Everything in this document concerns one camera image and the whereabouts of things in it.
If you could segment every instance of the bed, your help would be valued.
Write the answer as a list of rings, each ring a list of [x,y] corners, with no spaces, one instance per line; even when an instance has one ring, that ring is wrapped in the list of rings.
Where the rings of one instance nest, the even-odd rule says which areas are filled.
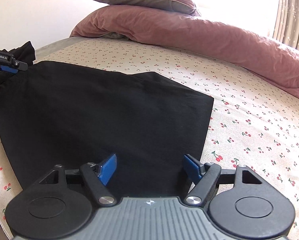
[[[214,97],[201,162],[250,166],[293,203],[289,238],[299,239],[298,98],[237,65],[134,41],[72,37],[37,50],[36,58],[126,74],[155,71]],[[0,224],[10,239],[4,211],[21,190],[0,142]]]

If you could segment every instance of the bed sheet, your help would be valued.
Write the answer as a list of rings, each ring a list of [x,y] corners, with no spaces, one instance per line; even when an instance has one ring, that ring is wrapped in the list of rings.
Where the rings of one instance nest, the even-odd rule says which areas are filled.
[[[294,204],[289,238],[299,240],[299,99],[242,67],[178,49],[97,38],[48,52],[37,61],[126,74],[155,71],[214,97],[201,162],[250,166]],[[0,142],[0,223],[10,238],[4,211],[21,190]]]

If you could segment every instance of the metal screw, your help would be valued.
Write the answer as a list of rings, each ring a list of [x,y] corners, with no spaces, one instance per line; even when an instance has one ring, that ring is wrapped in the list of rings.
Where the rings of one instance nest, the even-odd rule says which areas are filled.
[[[200,197],[190,196],[186,199],[186,202],[191,205],[197,205],[202,202],[202,199]]]
[[[115,199],[110,196],[104,196],[104,197],[100,197],[98,201],[103,205],[109,205],[114,203]]]

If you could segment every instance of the gray curtain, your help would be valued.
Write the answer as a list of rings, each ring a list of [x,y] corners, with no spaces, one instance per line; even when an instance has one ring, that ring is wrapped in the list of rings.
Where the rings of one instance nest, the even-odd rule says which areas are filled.
[[[299,50],[299,0],[279,0],[273,38]]]

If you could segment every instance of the pink duvet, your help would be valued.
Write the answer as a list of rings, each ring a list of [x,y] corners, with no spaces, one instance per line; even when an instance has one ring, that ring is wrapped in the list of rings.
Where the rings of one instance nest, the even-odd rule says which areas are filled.
[[[96,10],[71,36],[100,37],[109,32],[242,66],[299,98],[299,51],[267,37],[202,17],[130,5]]]

